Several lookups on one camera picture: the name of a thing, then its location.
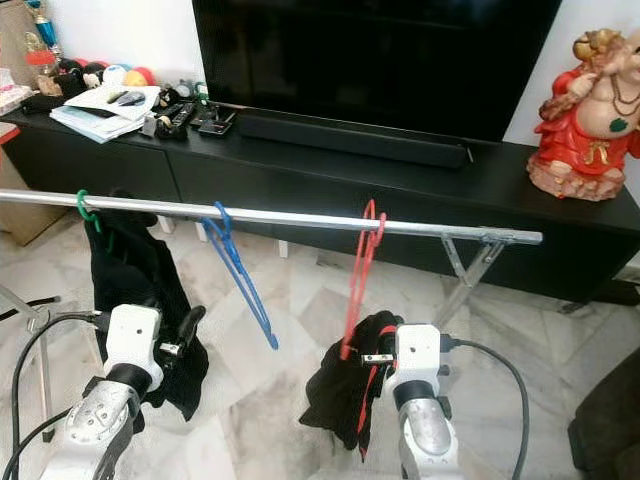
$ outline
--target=soundbar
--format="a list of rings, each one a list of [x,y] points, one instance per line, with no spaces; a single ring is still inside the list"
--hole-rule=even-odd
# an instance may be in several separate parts
[[[411,130],[251,108],[240,112],[237,124],[246,137],[402,162],[460,168],[469,158],[458,139]]]

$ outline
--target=black cable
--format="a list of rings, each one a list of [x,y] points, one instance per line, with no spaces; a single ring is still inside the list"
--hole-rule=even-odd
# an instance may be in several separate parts
[[[20,408],[18,404],[18,387],[20,384],[20,372],[22,371],[22,366],[24,365],[25,360],[27,359],[27,355],[31,350],[31,347],[36,343],[36,341],[49,330],[54,325],[57,325],[60,322],[65,320],[84,320],[86,322],[90,322],[94,318],[92,312],[78,312],[78,313],[64,313],[58,315],[56,318],[47,323],[40,330],[35,332],[33,336],[29,339],[27,344],[25,345],[22,353],[20,353],[20,357],[18,357],[18,361],[16,363],[16,368],[13,371],[13,382],[11,383],[11,420],[13,424],[13,454],[18,451],[20,448]],[[15,465],[13,467],[12,472],[12,480],[18,480],[19,477],[19,469],[20,463],[18,458],[15,460]]]
[[[520,440],[520,452],[518,453],[518,460],[516,461],[516,466],[513,469],[512,480],[519,480],[522,475],[522,468],[524,467],[524,460],[527,456],[527,448],[529,447],[529,394],[527,393],[527,387],[524,384],[524,380],[522,380],[522,376],[518,369],[513,366],[513,364],[500,355],[498,352],[493,350],[492,348],[486,347],[480,343],[473,342],[471,340],[460,340],[457,338],[450,338],[448,335],[443,335],[442,342],[447,343],[449,350],[451,348],[458,347],[460,345],[477,348],[478,350],[482,350],[483,352],[491,355],[496,360],[502,362],[505,367],[507,367],[513,377],[516,379],[516,383],[518,384],[518,388],[520,389],[520,397],[522,398],[522,439]]]
[[[66,417],[70,410],[71,410],[70,408],[67,408],[64,412],[59,413],[55,417],[51,417],[49,420],[47,420],[46,422],[36,427],[29,435],[27,435],[24,438],[22,442],[20,442],[20,445],[18,445],[18,449],[13,453],[13,455],[11,455],[11,458],[9,459],[7,466],[4,469],[4,473],[2,474],[2,480],[9,480],[9,477],[11,476],[11,470],[13,469],[14,464],[17,464],[18,458],[20,458],[20,454],[25,448],[27,448],[27,445],[29,445],[31,440],[36,438],[38,434],[42,432],[44,429],[46,429],[49,425],[52,425],[56,423],[58,420],[61,420],[64,417]]]
[[[27,302],[27,305],[29,305],[30,307],[37,307],[38,305],[47,305],[49,303],[56,303],[59,301],[60,301],[60,297],[58,296],[38,298],[37,300],[31,300],[30,302]],[[7,310],[4,313],[0,313],[0,322],[2,320],[6,320],[7,318],[13,317],[16,313],[18,313],[18,310],[16,310],[15,308],[12,308],[11,310]]]

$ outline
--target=green hanger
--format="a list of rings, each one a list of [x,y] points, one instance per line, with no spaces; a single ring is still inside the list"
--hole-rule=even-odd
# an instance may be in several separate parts
[[[82,216],[82,218],[84,220],[86,220],[87,222],[93,223],[93,226],[96,229],[96,232],[98,232],[99,234],[102,235],[102,226],[100,225],[100,219],[98,218],[98,216],[95,213],[89,213],[84,208],[84,197],[88,193],[89,192],[87,192],[85,189],[78,190],[78,193],[76,194],[78,211],[80,212],[80,216]],[[108,254],[111,254],[111,252],[113,252],[113,242],[114,242],[114,235],[113,235],[113,231],[112,231],[112,232],[109,233],[109,245],[107,246],[107,253]]]

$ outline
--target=clothes rail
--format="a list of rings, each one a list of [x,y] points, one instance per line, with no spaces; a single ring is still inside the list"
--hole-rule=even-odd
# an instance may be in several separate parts
[[[85,206],[88,208],[133,210],[155,213],[158,215],[177,215],[193,218],[220,218],[220,212],[218,209],[209,205],[101,197],[94,195],[87,195],[84,197],[84,200]],[[0,202],[37,203],[75,207],[77,198],[76,195],[68,193],[0,189]],[[378,220],[366,220],[362,218],[271,212],[266,210],[246,210],[243,208],[227,208],[226,210],[233,218],[234,222],[269,223],[274,225],[358,231],[375,231],[378,229],[380,224]],[[484,243],[498,242],[504,245],[537,245],[542,242],[542,234],[539,232],[488,227],[433,225],[428,223],[410,223],[394,220],[387,220],[384,226],[384,233],[385,235],[399,234],[422,237],[447,237],[451,239],[476,240]]]

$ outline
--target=white wall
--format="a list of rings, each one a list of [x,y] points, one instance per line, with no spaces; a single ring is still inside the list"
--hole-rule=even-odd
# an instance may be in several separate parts
[[[623,35],[640,27],[638,0],[563,0],[529,83],[511,119],[504,139],[538,144],[533,129],[540,121],[538,108],[551,96],[556,76],[578,65],[571,52],[573,41],[586,30],[609,27]],[[627,188],[640,205],[640,160],[627,159]]]
[[[191,0],[48,0],[66,57],[148,67],[163,82],[204,80]]]

